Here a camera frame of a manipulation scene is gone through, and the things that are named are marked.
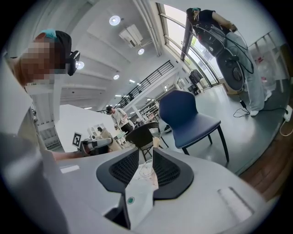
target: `floor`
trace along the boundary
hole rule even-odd
[[[291,95],[290,106],[293,106]],[[282,127],[283,134],[289,134],[293,129],[293,117]],[[274,196],[281,195],[286,179],[293,166],[293,134],[284,137],[276,135],[263,155],[240,178],[252,185],[269,201]]]
[[[288,104],[290,85],[284,81],[285,91],[281,93],[278,84],[264,109],[284,107]],[[248,94],[241,93],[240,96],[249,106]],[[208,138],[204,138],[188,148],[189,154],[219,163],[237,175],[247,170],[264,153],[282,123],[283,110],[260,112],[256,117],[248,115],[234,118],[234,112],[241,107],[239,98],[235,95],[228,96],[221,85],[205,90],[205,93],[200,93],[195,99],[198,112],[222,121],[221,127],[226,139],[230,162],[226,162],[217,131],[211,133],[212,145]],[[166,123],[162,120],[159,123],[160,129],[164,130]],[[172,132],[162,133],[162,137],[171,150],[183,152],[175,147]]]

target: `window frame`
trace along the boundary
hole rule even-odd
[[[180,58],[180,60],[182,60],[189,67],[189,65],[185,62],[185,57],[187,56],[192,61],[192,63],[198,68],[198,70],[202,73],[202,75],[204,76],[204,78],[206,79],[206,81],[210,87],[219,85],[220,84],[219,77],[216,74],[215,70],[212,68],[212,66],[209,64],[209,62],[201,55],[201,53],[199,51],[197,51],[197,49],[194,46],[191,45],[192,38],[193,38],[193,36],[196,37],[196,34],[194,33],[194,31],[192,29],[192,25],[189,22],[189,20],[186,18],[186,24],[185,24],[186,27],[185,27],[185,25],[182,24],[181,22],[179,22],[178,20],[173,19],[172,17],[166,15],[165,8],[164,8],[163,4],[160,4],[160,3],[156,3],[156,4],[157,4],[157,9],[159,12],[159,16],[160,16],[160,20],[161,20],[161,24],[162,24],[162,28],[163,28],[165,45],[169,49],[171,49],[172,52],[174,52]],[[185,29],[182,48],[180,48],[180,46],[172,38],[169,37],[167,19],[171,20],[172,22],[180,25],[181,27],[183,27]],[[179,48],[179,50],[181,50],[181,54],[179,54],[169,44],[169,41],[172,42],[173,44],[175,44]],[[211,84],[211,82],[207,78],[205,72],[201,69],[201,67],[198,65],[198,63],[196,63],[195,60],[190,55],[187,54],[189,50],[191,50],[200,59],[200,61],[205,65],[207,72],[210,72],[213,79],[215,80],[215,82],[216,82],[215,84]]]

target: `green sticker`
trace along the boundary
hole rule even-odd
[[[127,200],[128,204],[132,204],[133,202],[134,202],[134,197],[128,198],[128,200]]]

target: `sticker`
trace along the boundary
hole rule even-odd
[[[61,168],[60,170],[64,174],[67,172],[78,170],[79,168],[80,168],[79,165],[74,165],[74,166],[68,166],[68,167]]]
[[[134,203],[134,197],[128,198],[127,204],[132,204],[132,203]]]
[[[79,148],[81,144],[81,133],[74,133],[72,145]]]

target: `wooden floor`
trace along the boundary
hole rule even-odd
[[[293,107],[293,95],[289,105]],[[283,134],[289,134],[293,129],[293,117],[282,127]],[[293,133],[283,137],[276,135],[263,155],[240,178],[251,184],[263,197],[269,201],[280,195],[284,183],[288,178],[293,165]]]

